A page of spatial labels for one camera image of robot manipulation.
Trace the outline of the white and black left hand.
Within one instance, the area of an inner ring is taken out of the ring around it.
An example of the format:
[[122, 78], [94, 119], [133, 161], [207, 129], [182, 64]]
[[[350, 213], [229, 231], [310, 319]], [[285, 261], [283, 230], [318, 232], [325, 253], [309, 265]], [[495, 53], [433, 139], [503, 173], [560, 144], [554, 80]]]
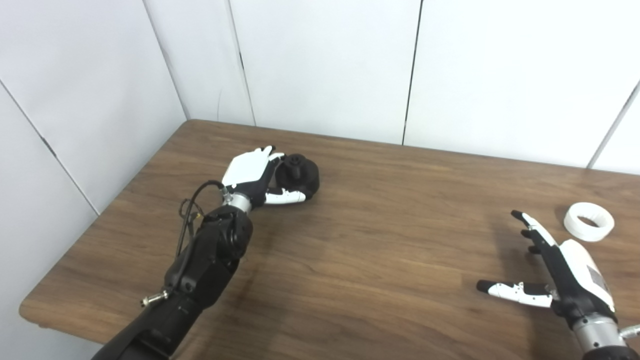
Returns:
[[313, 195], [286, 187], [270, 187], [275, 171], [287, 155], [274, 152], [274, 146], [259, 147], [234, 157], [222, 178], [225, 194], [224, 205], [231, 205], [250, 212], [263, 205], [288, 205], [303, 203]]

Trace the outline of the white and black right hand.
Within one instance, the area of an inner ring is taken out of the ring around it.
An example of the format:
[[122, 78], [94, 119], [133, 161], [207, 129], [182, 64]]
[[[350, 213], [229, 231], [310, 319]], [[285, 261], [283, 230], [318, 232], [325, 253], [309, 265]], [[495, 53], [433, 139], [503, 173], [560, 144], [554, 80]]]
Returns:
[[553, 285], [482, 279], [477, 281], [476, 289], [521, 305], [551, 309], [565, 319], [569, 328], [591, 316], [618, 324], [613, 296], [586, 248], [573, 239], [558, 243], [525, 212], [512, 210], [510, 214], [525, 225], [521, 234], [532, 242], [528, 250], [541, 257]]

